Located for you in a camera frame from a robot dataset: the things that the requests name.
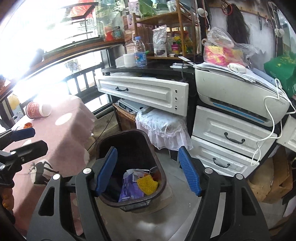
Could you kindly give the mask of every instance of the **red paper cup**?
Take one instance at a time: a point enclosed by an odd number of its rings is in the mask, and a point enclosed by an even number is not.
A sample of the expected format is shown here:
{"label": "red paper cup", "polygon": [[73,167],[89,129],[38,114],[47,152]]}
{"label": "red paper cup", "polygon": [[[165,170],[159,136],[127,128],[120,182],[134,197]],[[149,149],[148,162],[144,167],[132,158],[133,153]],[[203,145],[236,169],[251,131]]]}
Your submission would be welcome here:
{"label": "red paper cup", "polygon": [[49,104],[39,104],[30,102],[26,107],[26,114],[30,119],[47,117],[50,115],[52,107]]}

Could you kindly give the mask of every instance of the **blue printer stripe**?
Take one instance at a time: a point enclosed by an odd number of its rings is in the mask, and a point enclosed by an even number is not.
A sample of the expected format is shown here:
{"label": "blue printer stripe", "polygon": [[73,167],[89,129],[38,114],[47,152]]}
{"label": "blue printer stripe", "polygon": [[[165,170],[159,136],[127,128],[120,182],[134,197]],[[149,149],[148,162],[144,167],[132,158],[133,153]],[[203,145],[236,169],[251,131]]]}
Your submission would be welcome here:
{"label": "blue printer stripe", "polygon": [[253,117],[253,116],[251,116],[251,115],[248,115],[248,114],[245,114],[245,113],[243,113],[243,112],[240,112],[240,111],[238,111],[238,110],[235,110],[235,109],[229,108],[229,107],[224,106],[224,105],[216,104],[216,103],[213,103],[213,104],[216,105],[216,106],[219,106],[219,107],[221,107],[221,108],[223,108],[223,109],[227,109],[227,110],[233,111],[233,112],[235,112],[235,113],[238,113],[238,114],[244,115],[245,117],[248,117],[248,118],[254,119],[254,120],[259,121],[259,122],[261,122],[261,123],[264,123],[264,121],[262,121],[262,120],[260,120],[260,119],[258,119],[258,118],[256,118],[256,117]]}

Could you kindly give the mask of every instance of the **water bottle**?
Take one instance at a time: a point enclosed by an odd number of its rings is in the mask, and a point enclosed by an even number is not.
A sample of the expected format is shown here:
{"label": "water bottle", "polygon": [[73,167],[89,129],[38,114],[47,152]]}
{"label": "water bottle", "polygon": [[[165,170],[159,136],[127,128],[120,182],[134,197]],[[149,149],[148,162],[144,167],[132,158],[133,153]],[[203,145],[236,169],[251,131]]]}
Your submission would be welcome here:
{"label": "water bottle", "polygon": [[141,37],[135,37],[135,39],[136,41],[133,49],[135,52],[136,65],[137,67],[147,66],[146,50],[143,42],[141,41]]}

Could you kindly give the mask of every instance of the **bottle label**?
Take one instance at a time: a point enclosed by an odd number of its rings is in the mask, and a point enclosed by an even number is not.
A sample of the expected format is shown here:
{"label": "bottle label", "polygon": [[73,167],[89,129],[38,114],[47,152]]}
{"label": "bottle label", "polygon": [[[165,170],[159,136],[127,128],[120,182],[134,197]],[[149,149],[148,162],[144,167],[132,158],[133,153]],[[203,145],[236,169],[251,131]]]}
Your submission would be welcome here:
{"label": "bottle label", "polygon": [[136,63],[142,63],[146,61],[146,53],[145,52],[137,52],[135,53]]}

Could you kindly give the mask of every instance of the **yellow foam fruit net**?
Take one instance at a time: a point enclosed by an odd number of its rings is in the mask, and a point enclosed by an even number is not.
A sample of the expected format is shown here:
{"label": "yellow foam fruit net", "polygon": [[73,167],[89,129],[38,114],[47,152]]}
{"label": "yellow foam fruit net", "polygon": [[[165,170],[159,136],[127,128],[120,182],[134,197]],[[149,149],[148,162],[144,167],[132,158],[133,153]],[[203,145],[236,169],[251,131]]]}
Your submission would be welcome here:
{"label": "yellow foam fruit net", "polygon": [[150,174],[145,177],[139,178],[137,180],[137,184],[142,192],[144,192],[146,195],[151,195],[156,191],[158,187],[158,182],[154,181]]}

